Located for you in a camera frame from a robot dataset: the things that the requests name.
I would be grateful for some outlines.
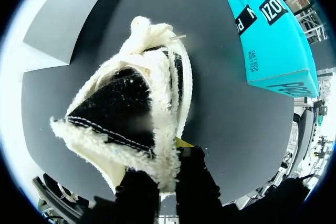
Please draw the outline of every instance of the sneaker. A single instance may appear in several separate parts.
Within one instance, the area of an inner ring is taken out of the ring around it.
[[[95,166],[114,193],[125,167],[145,171],[162,193],[175,191],[175,137],[187,119],[192,72],[172,30],[136,17],[119,53],[79,90],[65,118],[50,120],[55,135]]]

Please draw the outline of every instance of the cyan box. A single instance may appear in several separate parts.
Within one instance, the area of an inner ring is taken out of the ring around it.
[[[291,97],[318,96],[306,36],[283,0],[228,0],[235,17],[250,85]]]

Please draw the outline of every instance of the cable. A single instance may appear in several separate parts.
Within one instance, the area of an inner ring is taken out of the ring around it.
[[[317,175],[317,174],[309,174],[309,175],[307,175],[307,176],[305,176],[305,177],[299,178],[299,180],[300,180],[300,181],[303,181],[303,180],[305,180],[305,179],[307,179],[307,178],[310,178],[310,177],[320,178],[320,175]]]
[[[51,220],[51,219],[63,219],[61,216],[48,216],[45,218],[45,220]]]

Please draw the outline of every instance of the black label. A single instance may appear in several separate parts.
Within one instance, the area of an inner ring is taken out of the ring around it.
[[[274,24],[283,14],[288,10],[283,6],[280,0],[265,0],[260,6],[259,10],[266,18],[269,25]]]
[[[245,6],[235,20],[239,35],[242,35],[256,20],[254,11],[248,5]]]
[[[309,97],[312,93],[305,87],[303,82],[292,82],[267,86],[268,88],[277,87],[281,92],[289,94],[293,97]]]

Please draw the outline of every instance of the stitching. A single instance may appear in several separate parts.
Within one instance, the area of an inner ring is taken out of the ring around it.
[[[91,122],[91,121],[89,121],[89,120],[87,120],[87,119],[85,119],[85,118],[81,118],[81,117],[79,117],[79,116],[68,116],[67,118],[83,120],[83,121],[85,121],[85,122],[87,122],[87,123],[89,123],[89,124],[92,124],[92,125],[98,127],[98,128],[101,129],[102,131],[105,131],[105,132],[108,132],[108,133],[117,135],[117,136],[121,137],[122,139],[124,139],[124,140],[126,140],[126,141],[129,141],[129,142],[131,142],[131,143],[133,143],[133,144],[140,145],[140,146],[145,147],[145,148],[149,148],[148,146],[145,146],[145,145],[143,145],[143,144],[140,144],[140,143],[137,143],[137,142],[132,141],[132,140],[130,140],[130,139],[127,139],[127,138],[124,137],[123,135],[120,135],[120,134],[118,134],[118,133],[115,133],[115,132],[106,130],[106,129],[104,129],[102,126],[97,125],[97,124],[95,124],[95,123],[93,123],[93,122]]]
[[[69,120],[69,122],[70,122],[70,123],[73,123],[73,124],[79,124],[79,125],[82,125],[82,126],[85,126],[85,127],[91,127],[90,125],[85,124],[85,123],[82,123],[82,122],[77,122],[77,121],[73,121],[73,120]],[[92,128],[92,130],[93,130],[94,132],[96,132],[96,133],[100,133],[99,131],[95,130],[94,128]],[[140,151],[146,152],[146,153],[148,153],[148,154],[151,156],[151,153],[150,153],[150,152],[145,151],[145,150],[139,148],[138,146],[133,146],[133,145],[131,145],[131,144],[125,143],[125,142],[120,141],[120,140],[118,140],[118,139],[112,138],[112,137],[109,136],[109,135],[107,135],[107,137],[110,138],[110,139],[112,139],[113,141],[118,142],[118,143],[121,143],[121,144],[127,145],[127,146],[129,146],[129,147],[131,147],[131,148],[136,148],[136,149],[138,149],[138,150],[140,150]]]

